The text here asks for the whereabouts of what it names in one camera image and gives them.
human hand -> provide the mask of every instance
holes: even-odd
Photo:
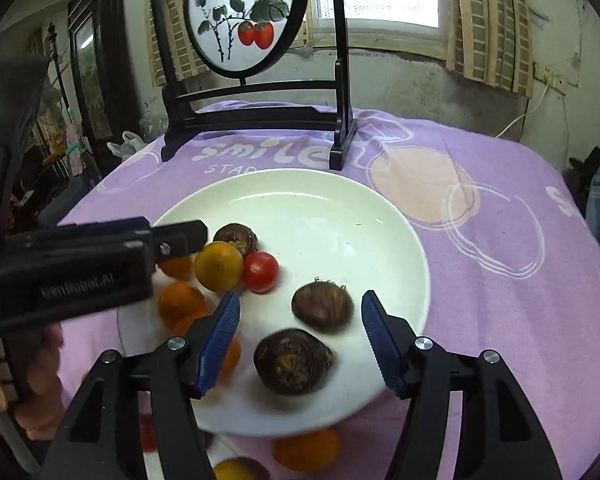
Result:
[[[27,369],[31,395],[16,407],[15,417],[31,440],[51,440],[64,415],[62,384],[58,378],[60,348],[63,343],[59,325],[46,327],[42,347]],[[0,386],[0,411],[6,410],[7,406],[6,396]]]

white plate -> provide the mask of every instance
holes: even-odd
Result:
[[[411,225],[390,202],[336,174],[267,170],[205,187],[167,211],[156,225],[197,218],[208,226],[210,239],[230,222],[249,226],[262,250],[273,254],[282,270],[272,292],[241,294],[242,357],[227,382],[193,401],[200,428],[245,436],[304,433],[346,418],[384,389],[360,317],[362,295],[375,290],[387,312],[406,318],[416,334],[422,333],[429,311],[424,250]],[[352,323],[337,335],[316,332],[291,312],[293,293],[316,277],[346,285],[354,300]],[[170,281],[157,272],[155,295]],[[215,294],[200,289],[218,304]],[[168,338],[154,301],[120,309],[118,325],[127,355],[153,350]],[[307,330],[336,355],[322,386],[304,396],[270,392],[253,365],[253,352],[261,339],[287,327]]]

electrical outlet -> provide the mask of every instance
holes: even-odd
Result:
[[[564,74],[556,73],[541,63],[534,63],[534,79],[550,86],[562,95],[567,95],[569,79]]]

red tomato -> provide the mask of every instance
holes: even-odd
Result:
[[[143,453],[150,453],[158,448],[155,443],[154,418],[151,415],[140,415],[140,442]]]
[[[276,283],[279,273],[278,261],[269,253],[259,251],[244,259],[242,279],[251,292],[267,292]]]
[[[243,45],[250,45],[256,39],[256,29],[251,22],[242,22],[238,25],[238,39]]]
[[[273,25],[269,22],[261,22],[256,25],[256,45],[265,50],[273,43]]]

window frame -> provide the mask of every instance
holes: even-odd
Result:
[[[335,46],[333,19],[318,18],[318,0],[309,0],[302,43],[312,47]],[[446,60],[448,50],[449,1],[438,0],[438,28],[416,23],[385,20],[347,19],[349,46],[396,52],[409,52]]]

